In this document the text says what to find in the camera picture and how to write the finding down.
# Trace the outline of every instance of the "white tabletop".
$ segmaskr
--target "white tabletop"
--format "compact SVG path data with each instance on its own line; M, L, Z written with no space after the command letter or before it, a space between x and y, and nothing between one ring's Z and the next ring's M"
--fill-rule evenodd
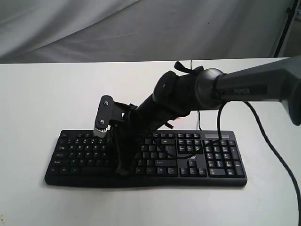
M194 61L229 73L276 59ZM243 188L100 189L44 182L63 129L92 129L99 100L139 105L174 62L0 65L0 226L297 225L292 182L243 103L229 103L222 129L235 132L248 182ZM279 103L252 103L271 142L301 181L301 129ZM216 130L216 111L201 113ZM196 129L197 114L172 122Z

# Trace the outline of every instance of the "black keyboard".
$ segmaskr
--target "black keyboard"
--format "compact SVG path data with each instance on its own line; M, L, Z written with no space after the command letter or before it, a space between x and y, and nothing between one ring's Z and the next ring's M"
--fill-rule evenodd
M158 130L147 137L133 160L129 176L114 173L115 156L108 141L92 130L63 130L45 174L49 185L75 187L244 186L246 172L232 131ZM174 159L166 152L189 159Z

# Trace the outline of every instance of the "space bar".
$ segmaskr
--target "space bar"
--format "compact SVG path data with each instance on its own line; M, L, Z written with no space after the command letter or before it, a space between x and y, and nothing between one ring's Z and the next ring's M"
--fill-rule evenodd
M98 175L112 172L112 168L107 167L83 167L81 174Z

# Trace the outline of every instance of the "white fabric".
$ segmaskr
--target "white fabric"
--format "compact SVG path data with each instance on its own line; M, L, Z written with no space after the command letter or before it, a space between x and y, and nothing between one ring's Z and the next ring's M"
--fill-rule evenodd
M138 0L1 0L0 58L43 47Z
M43 63L272 57L287 20L286 9L292 1L140 0L68 37L0 61Z

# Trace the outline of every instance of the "robotic arm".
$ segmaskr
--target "robotic arm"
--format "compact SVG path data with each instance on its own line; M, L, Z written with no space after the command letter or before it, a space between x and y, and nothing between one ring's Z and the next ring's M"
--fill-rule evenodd
M301 56L225 74L218 69L175 69L188 73L178 76L166 72L153 93L139 106L101 98L94 134L116 139L118 172L129 170L143 139L166 125L169 120L185 117L195 110L217 110L229 101L279 101L293 124L301 124Z

